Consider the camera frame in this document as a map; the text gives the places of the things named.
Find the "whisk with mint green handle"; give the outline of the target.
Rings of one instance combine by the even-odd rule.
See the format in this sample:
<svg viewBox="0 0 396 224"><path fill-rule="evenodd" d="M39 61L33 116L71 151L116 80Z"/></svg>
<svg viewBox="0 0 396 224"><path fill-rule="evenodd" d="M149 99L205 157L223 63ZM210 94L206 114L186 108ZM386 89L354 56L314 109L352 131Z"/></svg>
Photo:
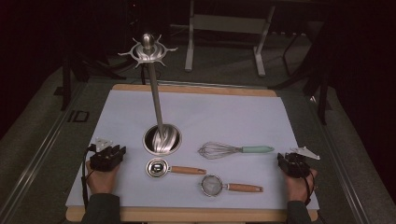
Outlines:
<svg viewBox="0 0 396 224"><path fill-rule="evenodd" d="M268 153L274 150L273 147L268 146L234 147L218 142L207 142L198 149L198 153L208 160L215 160L235 153Z"/></svg>

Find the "metal floor rail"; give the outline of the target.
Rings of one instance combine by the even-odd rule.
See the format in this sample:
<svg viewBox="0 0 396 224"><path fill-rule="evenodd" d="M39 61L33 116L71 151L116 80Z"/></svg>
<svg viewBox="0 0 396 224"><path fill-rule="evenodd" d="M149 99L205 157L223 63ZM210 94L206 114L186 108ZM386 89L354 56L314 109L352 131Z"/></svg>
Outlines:
<svg viewBox="0 0 396 224"><path fill-rule="evenodd" d="M318 100L310 97L308 103L323 144L319 151L323 165L318 166L319 220L322 224L370 224L353 175L359 157L354 149L361 146L360 138L338 100L325 103L327 124L318 118Z"/></svg>
<svg viewBox="0 0 396 224"><path fill-rule="evenodd" d="M83 92L84 88L85 84L77 84L76 88L71 93L71 100L65 109L59 111L56 120L52 123L45 138L40 142L40 145L36 149L34 156L24 167L21 175L13 186L12 191L8 194L7 200L0 207L0 224L8 224L13 218L26 192L35 180L42 163L56 142L56 139L63 125L65 124L66 118L71 114L72 108L76 103L77 98Z"/></svg>

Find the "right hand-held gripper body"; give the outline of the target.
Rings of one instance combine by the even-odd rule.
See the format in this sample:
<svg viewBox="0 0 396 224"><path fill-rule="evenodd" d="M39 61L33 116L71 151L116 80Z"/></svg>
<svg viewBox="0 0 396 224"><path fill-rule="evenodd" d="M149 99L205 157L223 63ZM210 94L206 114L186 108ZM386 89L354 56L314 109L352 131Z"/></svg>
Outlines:
<svg viewBox="0 0 396 224"><path fill-rule="evenodd" d="M310 166L306 159L320 160L320 156L309 150L307 147L296 147L291 149L294 157L294 164L289 165L288 176L291 177L307 177L310 175Z"/></svg>

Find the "black metal stand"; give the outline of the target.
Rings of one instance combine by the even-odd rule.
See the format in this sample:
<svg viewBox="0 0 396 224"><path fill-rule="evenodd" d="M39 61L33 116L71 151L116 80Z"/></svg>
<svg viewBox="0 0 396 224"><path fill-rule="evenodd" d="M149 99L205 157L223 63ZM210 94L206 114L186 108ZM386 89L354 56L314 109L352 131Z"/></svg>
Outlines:
<svg viewBox="0 0 396 224"><path fill-rule="evenodd" d="M326 125L325 110L327 105L327 92L329 81L330 61L326 55L325 47L321 43L321 30L323 21L308 21L306 23L306 35L312 42L308 51L308 76L309 79L304 86L304 94L314 98L319 91L318 117L323 125Z"/></svg>
<svg viewBox="0 0 396 224"><path fill-rule="evenodd" d="M72 81L71 75L74 75L77 81L87 82L90 78L88 68L92 67L105 77L113 79L123 79L122 76L116 75L109 66L102 65L98 61L80 53L66 53L62 60L62 81L63 85L57 89L57 93L62 95L62 110L66 110L71 102Z"/></svg>

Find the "person's right hand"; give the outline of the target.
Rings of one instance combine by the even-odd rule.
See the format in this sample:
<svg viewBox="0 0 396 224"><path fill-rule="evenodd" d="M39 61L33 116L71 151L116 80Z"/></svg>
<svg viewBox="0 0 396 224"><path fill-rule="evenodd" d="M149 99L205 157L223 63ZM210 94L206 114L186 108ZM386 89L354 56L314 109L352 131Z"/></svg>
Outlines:
<svg viewBox="0 0 396 224"><path fill-rule="evenodd" d="M316 189L317 175L318 171L315 169L310 169L310 175L305 178L294 178L283 175L287 188L288 201L301 201L306 203Z"/></svg>

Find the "small mesh strainer wooden handle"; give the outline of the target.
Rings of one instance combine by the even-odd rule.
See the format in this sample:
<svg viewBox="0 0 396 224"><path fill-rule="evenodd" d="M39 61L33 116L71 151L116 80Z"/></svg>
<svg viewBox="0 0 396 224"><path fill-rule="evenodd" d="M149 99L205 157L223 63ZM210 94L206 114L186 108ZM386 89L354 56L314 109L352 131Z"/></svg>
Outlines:
<svg viewBox="0 0 396 224"><path fill-rule="evenodd" d="M217 175L205 175L201 181L201 190L208 197L217 197L224 189L236 192L263 192L261 186L223 183Z"/></svg>

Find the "white table sheet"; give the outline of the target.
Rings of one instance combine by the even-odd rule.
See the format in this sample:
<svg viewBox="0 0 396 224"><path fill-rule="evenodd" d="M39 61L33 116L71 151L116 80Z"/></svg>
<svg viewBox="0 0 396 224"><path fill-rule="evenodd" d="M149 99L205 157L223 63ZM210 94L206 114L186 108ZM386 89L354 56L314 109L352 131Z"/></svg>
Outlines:
<svg viewBox="0 0 396 224"><path fill-rule="evenodd" d="M156 121L148 91L111 91L93 137L126 147L114 190L123 206L283 209L287 204L277 154L298 146L283 101L279 97L233 96L163 92L163 119L182 134L179 149L165 160L171 166L205 169L225 183L263 187L263 192L224 190L208 197L198 175L166 174L153 178L146 173L151 159L143 147L144 132ZM234 147L268 146L268 153L235 153L208 160L198 153L207 142Z"/></svg>

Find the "steel utensil rack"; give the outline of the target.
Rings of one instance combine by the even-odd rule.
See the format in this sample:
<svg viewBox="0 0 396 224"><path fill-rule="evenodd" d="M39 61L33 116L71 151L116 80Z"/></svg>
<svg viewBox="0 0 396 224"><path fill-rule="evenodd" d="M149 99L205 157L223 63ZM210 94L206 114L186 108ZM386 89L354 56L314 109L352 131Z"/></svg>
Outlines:
<svg viewBox="0 0 396 224"><path fill-rule="evenodd" d="M166 156L175 152L181 144L181 131L173 124L163 122L163 114L160 103L160 94L155 70L155 63L163 64L162 59L166 56L168 49L152 34L143 34L140 41L120 56L130 55L138 65L145 65L148 69L149 85L154 104L157 124L149 128L143 137L145 149L158 156Z"/></svg>

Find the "steel egg separator wooden handle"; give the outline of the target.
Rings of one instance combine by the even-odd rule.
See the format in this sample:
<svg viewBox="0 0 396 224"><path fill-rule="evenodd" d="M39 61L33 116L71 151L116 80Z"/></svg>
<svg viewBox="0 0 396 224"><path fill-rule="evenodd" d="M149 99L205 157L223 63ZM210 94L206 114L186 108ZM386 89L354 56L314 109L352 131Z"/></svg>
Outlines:
<svg viewBox="0 0 396 224"><path fill-rule="evenodd" d="M164 177L168 173L183 175L205 175L206 170L196 167L170 166L166 160L154 158L148 161L146 165L146 173L150 177L160 178Z"/></svg>

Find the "white metal stand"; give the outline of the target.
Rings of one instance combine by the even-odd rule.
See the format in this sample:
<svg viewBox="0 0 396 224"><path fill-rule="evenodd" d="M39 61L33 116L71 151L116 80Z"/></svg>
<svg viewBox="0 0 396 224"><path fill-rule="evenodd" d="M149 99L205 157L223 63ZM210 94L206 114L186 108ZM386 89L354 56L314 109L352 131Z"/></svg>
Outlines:
<svg viewBox="0 0 396 224"><path fill-rule="evenodd" d="M218 15L196 14L194 11L194 0L190 0L190 16L189 16L189 41L187 47L185 71L191 72L193 67L194 56L194 31L205 30L215 32L243 33L259 35L261 37L259 43L253 47L253 54L257 73L259 77L266 75L264 69L264 61L262 59L262 49L273 16L276 11L275 6L270 6L265 19L251 19L240 17L227 17Z"/></svg>

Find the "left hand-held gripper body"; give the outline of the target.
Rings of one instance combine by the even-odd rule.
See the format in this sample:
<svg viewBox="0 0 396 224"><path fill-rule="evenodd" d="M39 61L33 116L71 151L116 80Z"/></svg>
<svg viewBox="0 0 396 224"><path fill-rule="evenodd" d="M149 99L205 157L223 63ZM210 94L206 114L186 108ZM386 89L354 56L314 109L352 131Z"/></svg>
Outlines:
<svg viewBox="0 0 396 224"><path fill-rule="evenodd" d="M119 162L113 161L113 156L106 154L107 147L114 147L111 140L97 137L93 146L94 154L90 156L91 168L95 171L110 172Z"/></svg>

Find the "person's left hand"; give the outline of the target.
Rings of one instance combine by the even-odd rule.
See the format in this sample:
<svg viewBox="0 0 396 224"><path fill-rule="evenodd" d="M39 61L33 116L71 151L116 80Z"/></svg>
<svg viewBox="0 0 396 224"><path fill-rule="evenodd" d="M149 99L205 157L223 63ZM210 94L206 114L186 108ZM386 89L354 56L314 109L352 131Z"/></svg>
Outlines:
<svg viewBox="0 0 396 224"><path fill-rule="evenodd" d="M86 162L86 168L89 174L86 176L87 184L90 188L91 194L98 193L112 193L116 185L117 173L120 165L117 165L110 172L94 171L91 168L91 162Z"/></svg>

